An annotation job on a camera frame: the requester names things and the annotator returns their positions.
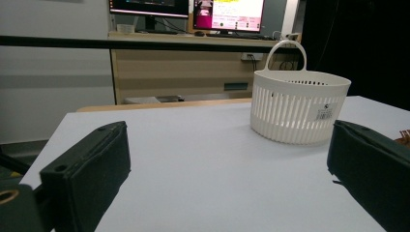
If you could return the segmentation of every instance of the gray wall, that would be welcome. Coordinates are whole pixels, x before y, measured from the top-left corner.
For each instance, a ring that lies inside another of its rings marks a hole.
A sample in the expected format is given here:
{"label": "gray wall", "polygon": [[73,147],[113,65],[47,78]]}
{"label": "gray wall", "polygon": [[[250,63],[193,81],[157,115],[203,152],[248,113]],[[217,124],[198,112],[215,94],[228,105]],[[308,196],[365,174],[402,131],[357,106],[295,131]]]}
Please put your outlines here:
{"label": "gray wall", "polygon": [[[3,36],[106,39],[107,1],[0,1]],[[113,104],[108,50],[0,46],[0,144],[49,139],[63,117]]]}

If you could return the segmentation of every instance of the computer monitor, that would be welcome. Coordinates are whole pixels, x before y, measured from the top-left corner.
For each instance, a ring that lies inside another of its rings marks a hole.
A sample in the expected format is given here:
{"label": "computer monitor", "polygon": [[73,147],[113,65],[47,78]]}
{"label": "computer monitor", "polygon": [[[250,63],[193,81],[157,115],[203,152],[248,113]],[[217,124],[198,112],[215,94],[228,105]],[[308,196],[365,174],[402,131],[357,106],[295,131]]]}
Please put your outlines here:
{"label": "computer monitor", "polygon": [[265,0],[193,0],[193,29],[260,33]]}
{"label": "computer monitor", "polygon": [[112,15],[145,16],[145,29],[155,30],[155,17],[188,19],[189,0],[108,0]]}

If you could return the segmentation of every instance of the power outlet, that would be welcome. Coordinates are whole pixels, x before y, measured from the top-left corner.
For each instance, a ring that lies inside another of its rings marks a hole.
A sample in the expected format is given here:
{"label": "power outlet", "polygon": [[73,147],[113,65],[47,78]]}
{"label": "power outlet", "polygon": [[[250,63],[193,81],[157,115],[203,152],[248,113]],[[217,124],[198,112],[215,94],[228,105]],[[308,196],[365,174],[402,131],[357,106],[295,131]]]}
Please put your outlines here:
{"label": "power outlet", "polygon": [[262,60],[263,53],[250,53],[244,52],[242,53],[241,60]]}

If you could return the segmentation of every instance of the table surface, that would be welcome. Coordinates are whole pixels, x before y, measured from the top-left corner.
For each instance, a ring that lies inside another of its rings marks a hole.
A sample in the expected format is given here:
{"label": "table surface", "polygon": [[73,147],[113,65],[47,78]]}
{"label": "table surface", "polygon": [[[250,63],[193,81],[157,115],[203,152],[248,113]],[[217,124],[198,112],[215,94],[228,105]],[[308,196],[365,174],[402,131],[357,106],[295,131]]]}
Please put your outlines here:
{"label": "table surface", "polygon": [[[384,231],[333,183],[329,142],[266,139],[249,125],[251,102],[69,113],[22,179],[94,129],[126,121],[132,172],[97,231]],[[338,119],[395,139],[410,112],[348,97]]]}

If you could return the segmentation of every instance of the black curtain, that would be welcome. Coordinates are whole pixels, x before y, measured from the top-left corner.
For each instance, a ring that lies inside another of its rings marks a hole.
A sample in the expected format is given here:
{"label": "black curtain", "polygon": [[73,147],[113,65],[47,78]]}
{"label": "black curtain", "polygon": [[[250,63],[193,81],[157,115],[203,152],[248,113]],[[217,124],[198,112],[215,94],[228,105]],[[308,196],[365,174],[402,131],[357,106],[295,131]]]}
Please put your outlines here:
{"label": "black curtain", "polygon": [[307,69],[350,79],[349,96],[410,110],[409,6],[404,0],[307,0]]}

